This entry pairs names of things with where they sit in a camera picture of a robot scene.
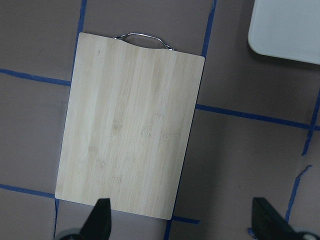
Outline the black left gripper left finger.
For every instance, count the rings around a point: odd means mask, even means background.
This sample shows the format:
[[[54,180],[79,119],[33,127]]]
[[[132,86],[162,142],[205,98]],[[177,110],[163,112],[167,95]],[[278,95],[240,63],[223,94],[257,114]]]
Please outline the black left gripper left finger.
[[[108,240],[111,235],[111,201],[97,200],[79,234],[83,240]]]

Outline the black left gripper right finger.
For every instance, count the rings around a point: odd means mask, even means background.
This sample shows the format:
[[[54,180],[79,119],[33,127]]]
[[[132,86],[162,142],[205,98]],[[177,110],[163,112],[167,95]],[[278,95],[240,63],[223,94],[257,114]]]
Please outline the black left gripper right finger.
[[[264,197],[252,199],[251,227],[258,240],[297,240],[298,235]]]

